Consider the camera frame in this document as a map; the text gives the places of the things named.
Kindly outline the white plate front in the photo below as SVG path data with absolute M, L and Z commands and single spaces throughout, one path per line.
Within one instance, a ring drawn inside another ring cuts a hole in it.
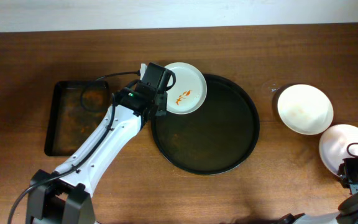
M 288 128 L 304 135 L 324 132 L 334 118 L 333 105 L 327 95 L 305 84 L 284 89 L 277 100 L 277 112 Z

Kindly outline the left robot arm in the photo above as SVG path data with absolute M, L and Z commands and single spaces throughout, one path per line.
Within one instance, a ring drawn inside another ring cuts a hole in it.
M 102 122 L 51 174 L 38 170 L 25 190 L 26 223 L 96 223 L 92 197 L 119 151 L 155 116 L 167 111 L 173 71 L 148 64 L 141 79 L 113 94 Z

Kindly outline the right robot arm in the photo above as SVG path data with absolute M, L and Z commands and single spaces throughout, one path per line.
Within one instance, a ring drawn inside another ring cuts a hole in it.
M 339 166 L 341 185 L 351 191 L 336 213 L 311 216 L 305 213 L 281 217 L 274 224 L 358 224 L 358 157 L 347 158 Z

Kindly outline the white plate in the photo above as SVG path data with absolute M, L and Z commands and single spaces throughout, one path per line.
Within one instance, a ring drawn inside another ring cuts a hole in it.
M 327 95 L 305 84 L 284 89 L 277 100 L 277 112 L 288 128 L 304 135 L 324 132 L 334 118 L 333 105 Z
M 339 177 L 339 167 L 343 159 L 351 158 L 347 146 L 358 144 L 358 127 L 338 124 L 328 128 L 319 140 L 319 154 L 323 164 L 335 176 Z
M 165 66 L 176 76 L 174 86 L 167 91 L 167 111 L 189 114 L 205 101 L 207 84 L 203 74 L 189 63 L 175 62 Z

